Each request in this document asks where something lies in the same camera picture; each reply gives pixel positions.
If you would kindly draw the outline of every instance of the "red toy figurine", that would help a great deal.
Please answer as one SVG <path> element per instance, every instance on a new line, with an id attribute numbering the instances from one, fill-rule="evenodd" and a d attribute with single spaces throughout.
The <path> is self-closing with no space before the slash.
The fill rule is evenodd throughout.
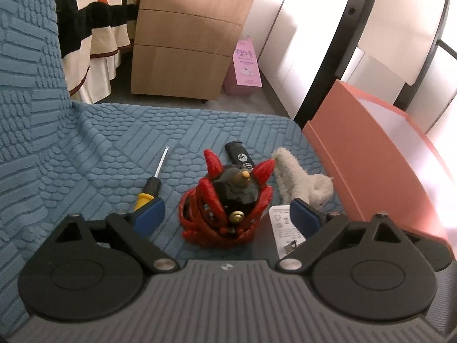
<path id="1" fill-rule="evenodd" d="M 266 181 L 275 161 L 264 161 L 249 172 L 236 165 L 223 166 L 210 149 L 204 154 L 208 174 L 179 203 L 182 235 L 201 247 L 229 248 L 252 241 L 273 196 Z"/>

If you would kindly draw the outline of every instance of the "fluffy stuffed animal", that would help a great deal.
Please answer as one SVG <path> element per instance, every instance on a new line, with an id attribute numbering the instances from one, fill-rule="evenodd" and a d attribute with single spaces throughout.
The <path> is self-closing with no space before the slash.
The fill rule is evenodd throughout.
<path id="1" fill-rule="evenodd" d="M 323 174 L 309 175 L 287 149 L 280 147 L 271 156 L 276 161 L 274 172 L 283 205 L 300 198 L 320 210 L 333 195 L 332 179 Z"/>

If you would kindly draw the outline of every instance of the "white paper label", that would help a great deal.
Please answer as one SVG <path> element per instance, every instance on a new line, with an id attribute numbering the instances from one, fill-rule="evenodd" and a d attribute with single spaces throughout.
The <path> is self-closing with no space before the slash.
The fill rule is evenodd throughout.
<path id="1" fill-rule="evenodd" d="M 297 245 L 305 241 L 303 235 L 292 224 L 289 212 L 289 205 L 272 206 L 269 210 L 271 226 L 275 236 L 279 259 L 282 259 L 287 255 L 286 250 L 284 249 L 286 245 L 290 244 L 294 240 Z"/>

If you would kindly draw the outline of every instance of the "gray floor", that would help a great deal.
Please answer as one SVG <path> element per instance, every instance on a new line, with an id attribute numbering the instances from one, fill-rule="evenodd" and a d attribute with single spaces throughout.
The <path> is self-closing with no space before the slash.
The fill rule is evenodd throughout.
<path id="1" fill-rule="evenodd" d="M 112 93 L 98 103 L 123 103 L 136 105 L 152 105 L 156 107 L 200 108 L 213 109 L 215 111 L 234 111 L 247 113 L 263 113 L 267 115 L 283 115 L 282 107 L 277 105 L 276 99 L 269 99 L 262 90 L 251 96 L 230 96 L 223 91 L 218 100 L 209 100 L 202 103 L 198 99 L 175 98 L 159 95 L 139 95 L 130 93 L 130 74 L 132 70 L 131 53 L 123 54 L 121 65 L 117 68 L 116 78 L 111 81 Z"/>

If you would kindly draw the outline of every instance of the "pink box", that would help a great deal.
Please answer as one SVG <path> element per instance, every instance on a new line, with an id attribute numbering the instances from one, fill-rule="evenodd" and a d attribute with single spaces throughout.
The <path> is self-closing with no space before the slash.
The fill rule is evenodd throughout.
<path id="1" fill-rule="evenodd" d="M 223 83 L 228 95 L 252 95 L 262 87 L 252 41 L 240 40 Z"/>

